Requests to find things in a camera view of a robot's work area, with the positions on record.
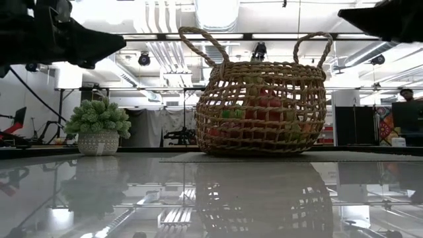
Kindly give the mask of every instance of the potted plant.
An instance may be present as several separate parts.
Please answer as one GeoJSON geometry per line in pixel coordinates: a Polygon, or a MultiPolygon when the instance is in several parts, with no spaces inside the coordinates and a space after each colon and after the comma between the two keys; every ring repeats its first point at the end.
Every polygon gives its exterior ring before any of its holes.
{"type": "Polygon", "coordinates": [[[119,136],[131,136],[129,116],[116,103],[109,103],[108,98],[84,100],[73,113],[65,131],[78,134],[78,149],[84,155],[113,155],[118,150],[119,136]]]}

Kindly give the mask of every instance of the white textured pot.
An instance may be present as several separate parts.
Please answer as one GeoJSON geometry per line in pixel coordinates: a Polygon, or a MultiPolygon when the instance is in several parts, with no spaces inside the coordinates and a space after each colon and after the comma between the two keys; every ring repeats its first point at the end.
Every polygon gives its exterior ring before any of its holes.
{"type": "Polygon", "coordinates": [[[114,155],[118,146],[119,134],[117,131],[79,133],[78,135],[78,149],[84,155],[114,155]]]}

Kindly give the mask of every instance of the security camera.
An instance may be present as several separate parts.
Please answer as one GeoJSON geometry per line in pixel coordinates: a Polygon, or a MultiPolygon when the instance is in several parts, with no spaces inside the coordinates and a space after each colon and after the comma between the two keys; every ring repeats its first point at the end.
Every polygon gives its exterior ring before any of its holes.
{"type": "Polygon", "coordinates": [[[141,56],[138,59],[138,63],[140,66],[147,66],[150,64],[150,57],[148,56],[148,52],[141,52],[141,56]]]}
{"type": "Polygon", "coordinates": [[[373,58],[372,60],[370,60],[370,63],[372,65],[381,65],[381,64],[385,63],[385,57],[382,56],[382,55],[377,56],[376,58],[373,58]]]}
{"type": "Polygon", "coordinates": [[[37,63],[28,63],[25,65],[25,69],[31,73],[36,73],[40,70],[40,65],[37,63]]]}

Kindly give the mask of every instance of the person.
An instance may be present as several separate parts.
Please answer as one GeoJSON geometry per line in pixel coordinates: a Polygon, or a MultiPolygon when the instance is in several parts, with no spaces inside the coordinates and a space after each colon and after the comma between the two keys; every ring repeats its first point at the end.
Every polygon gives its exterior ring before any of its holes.
{"type": "Polygon", "coordinates": [[[414,100],[413,91],[411,89],[402,89],[399,94],[405,99],[405,101],[410,102],[414,100]]]}

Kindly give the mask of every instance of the reflective surface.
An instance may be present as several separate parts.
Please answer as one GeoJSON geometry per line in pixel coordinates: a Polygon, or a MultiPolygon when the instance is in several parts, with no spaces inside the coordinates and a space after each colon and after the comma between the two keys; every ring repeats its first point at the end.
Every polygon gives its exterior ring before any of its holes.
{"type": "MultiPolygon", "coordinates": [[[[314,153],[323,155],[346,153],[314,153]]],[[[54,159],[0,162],[0,237],[423,234],[419,161],[258,162],[202,153],[54,159]]]]}

